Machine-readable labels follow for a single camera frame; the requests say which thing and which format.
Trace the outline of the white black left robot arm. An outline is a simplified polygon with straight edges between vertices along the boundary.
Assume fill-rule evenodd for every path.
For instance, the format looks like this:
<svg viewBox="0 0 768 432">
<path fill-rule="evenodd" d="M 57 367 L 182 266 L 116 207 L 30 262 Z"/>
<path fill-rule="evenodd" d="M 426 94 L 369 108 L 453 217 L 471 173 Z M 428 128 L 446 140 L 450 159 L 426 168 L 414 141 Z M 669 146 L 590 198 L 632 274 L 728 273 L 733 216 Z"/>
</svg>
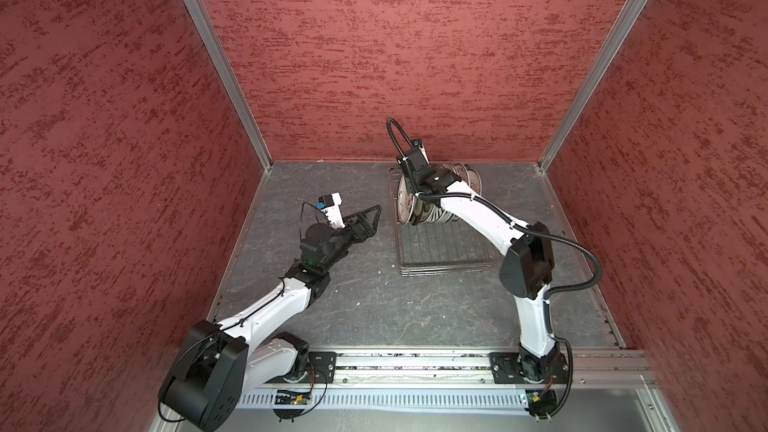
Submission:
<svg viewBox="0 0 768 432">
<path fill-rule="evenodd" d="M 326 202 L 315 208 L 325 221 L 301 235 L 300 257 L 272 291 L 220 322 L 202 320 L 187 333 L 158 392 L 163 422 L 175 413 L 177 422 L 215 431 L 243 393 L 272 380 L 308 385 L 305 391 L 278 391 L 275 414 L 281 420 L 294 421 L 322 402 L 325 395 L 315 387 L 330 385 L 332 365 L 314 363 L 308 343 L 281 327 L 322 296 L 331 268 L 353 246 L 376 235 L 382 208 L 375 205 L 346 217 Z"/>
</svg>

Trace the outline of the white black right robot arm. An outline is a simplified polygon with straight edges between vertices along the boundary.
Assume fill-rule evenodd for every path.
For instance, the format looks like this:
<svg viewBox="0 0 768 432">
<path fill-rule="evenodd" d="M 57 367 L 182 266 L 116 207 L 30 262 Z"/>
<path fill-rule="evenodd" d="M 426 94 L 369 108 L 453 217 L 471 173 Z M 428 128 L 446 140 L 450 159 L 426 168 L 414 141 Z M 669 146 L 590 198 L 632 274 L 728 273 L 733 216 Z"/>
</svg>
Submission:
<svg viewBox="0 0 768 432">
<path fill-rule="evenodd" d="M 554 269 L 549 230 L 540 222 L 528 224 L 512 217 L 459 175 L 427 163 L 419 153 L 399 157 L 397 163 L 410 193 L 459 217 L 503 256 L 499 281 L 516 304 L 520 374 L 532 383 L 546 381 L 555 373 L 559 357 L 545 298 Z"/>
</svg>

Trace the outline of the brown striped rim plate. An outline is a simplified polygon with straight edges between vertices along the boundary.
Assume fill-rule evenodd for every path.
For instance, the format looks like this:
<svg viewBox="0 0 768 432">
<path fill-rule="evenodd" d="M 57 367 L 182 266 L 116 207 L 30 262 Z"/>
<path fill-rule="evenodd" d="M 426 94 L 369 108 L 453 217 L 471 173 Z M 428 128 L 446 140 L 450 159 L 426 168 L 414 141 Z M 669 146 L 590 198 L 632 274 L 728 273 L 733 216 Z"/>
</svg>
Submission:
<svg viewBox="0 0 768 432">
<path fill-rule="evenodd" d="M 405 176 L 401 175 L 396 195 L 397 220 L 401 225 L 407 225 L 411 221 L 414 210 L 414 196 L 408 191 Z"/>
</svg>

